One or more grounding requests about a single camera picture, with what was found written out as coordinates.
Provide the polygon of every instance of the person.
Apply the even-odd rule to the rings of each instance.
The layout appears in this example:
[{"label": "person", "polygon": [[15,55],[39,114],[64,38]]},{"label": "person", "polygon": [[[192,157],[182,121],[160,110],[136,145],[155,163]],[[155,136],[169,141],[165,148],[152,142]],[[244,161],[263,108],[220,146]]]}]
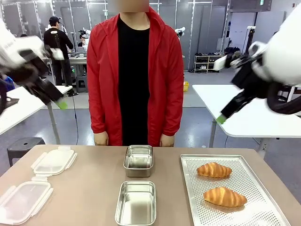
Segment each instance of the person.
[{"label": "person", "polygon": [[124,6],[132,8],[121,8],[90,35],[87,82],[96,145],[174,146],[183,103],[181,45],[142,2],[127,0]]},{"label": "person", "polygon": [[[55,83],[58,86],[62,85],[62,66],[64,69],[65,73],[65,83],[69,86],[72,86],[72,78],[71,78],[71,68],[70,68],[70,62],[69,62],[69,57],[68,57],[68,52],[67,52],[67,47],[69,49],[73,49],[73,44],[69,40],[68,36],[60,30],[60,21],[59,18],[56,16],[52,16],[49,19],[49,24],[51,28],[49,28],[47,31],[44,33],[44,44],[49,45],[51,48],[60,48],[61,51],[63,52],[64,56],[64,61],[59,61],[59,60],[52,60],[52,67],[53,67],[53,73],[55,74]],[[59,46],[55,40],[55,35],[58,36],[59,39]],[[67,92],[67,95],[69,97],[75,96],[78,93],[74,92],[73,89],[70,89]]]},{"label": "person", "polygon": [[77,44],[78,47],[83,47],[83,45],[85,45],[86,40],[82,37],[82,35],[79,35],[79,39],[81,40],[81,42],[79,44]]}]

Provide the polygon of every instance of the clear plastic lid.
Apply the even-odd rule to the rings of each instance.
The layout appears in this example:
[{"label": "clear plastic lid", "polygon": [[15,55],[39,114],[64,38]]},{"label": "clear plastic lid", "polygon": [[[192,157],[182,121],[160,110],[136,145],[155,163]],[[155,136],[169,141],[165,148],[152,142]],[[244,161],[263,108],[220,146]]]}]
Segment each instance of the clear plastic lid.
[{"label": "clear plastic lid", "polygon": [[48,182],[28,181],[13,186],[0,198],[0,223],[18,225],[35,215],[51,195]]},{"label": "clear plastic lid", "polygon": [[76,155],[68,147],[61,146],[48,153],[43,153],[32,165],[33,173],[39,175],[55,175],[71,165]]}]

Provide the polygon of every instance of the hand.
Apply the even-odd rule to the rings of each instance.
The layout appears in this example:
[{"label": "hand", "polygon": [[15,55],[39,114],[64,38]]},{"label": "hand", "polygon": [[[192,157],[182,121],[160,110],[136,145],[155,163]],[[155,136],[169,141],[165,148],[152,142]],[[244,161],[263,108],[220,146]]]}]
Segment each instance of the hand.
[{"label": "hand", "polygon": [[95,133],[94,134],[94,143],[95,145],[107,146],[109,145],[109,136],[107,132]]},{"label": "hand", "polygon": [[160,147],[173,147],[174,146],[174,136],[161,135]]}]

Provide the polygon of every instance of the croissant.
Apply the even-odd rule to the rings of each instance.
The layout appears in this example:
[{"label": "croissant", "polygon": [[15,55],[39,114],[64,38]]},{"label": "croissant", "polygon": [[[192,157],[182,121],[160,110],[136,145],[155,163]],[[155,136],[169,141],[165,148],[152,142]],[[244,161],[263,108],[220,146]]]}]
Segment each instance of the croissant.
[{"label": "croissant", "polygon": [[246,197],[226,187],[217,187],[203,194],[206,201],[226,207],[242,206],[247,202]]},{"label": "croissant", "polygon": [[231,168],[222,166],[216,162],[207,163],[198,168],[198,174],[200,176],[223,178],[232,172]]}]

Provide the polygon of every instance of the metal tray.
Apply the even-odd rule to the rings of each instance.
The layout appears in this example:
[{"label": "metal tray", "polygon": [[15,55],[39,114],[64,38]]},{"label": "metal tray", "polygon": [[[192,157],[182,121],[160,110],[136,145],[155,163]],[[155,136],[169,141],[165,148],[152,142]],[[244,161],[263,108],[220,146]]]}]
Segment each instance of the metal tray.
[{"label": "metal tray", "polygon": [[[195,226],[289,226],[281,209],[240,155],[182,154],[181,161]],[[230,167],[227,178],[199,176],[197,168],[209,162]],[[203,193],[225,186],[244,195],[248,202],[237,208],[206,202]]]},{"label": "metal tray", "polygon": [[131,145],[127,147],[123,166],[129,178],[148,178],[153,164],[152,146]]},{"label": "metal tray", "polygon": [[151,226],[156,220],[156,188],[151,181],[122,183],[115,221],[121,226]]}]

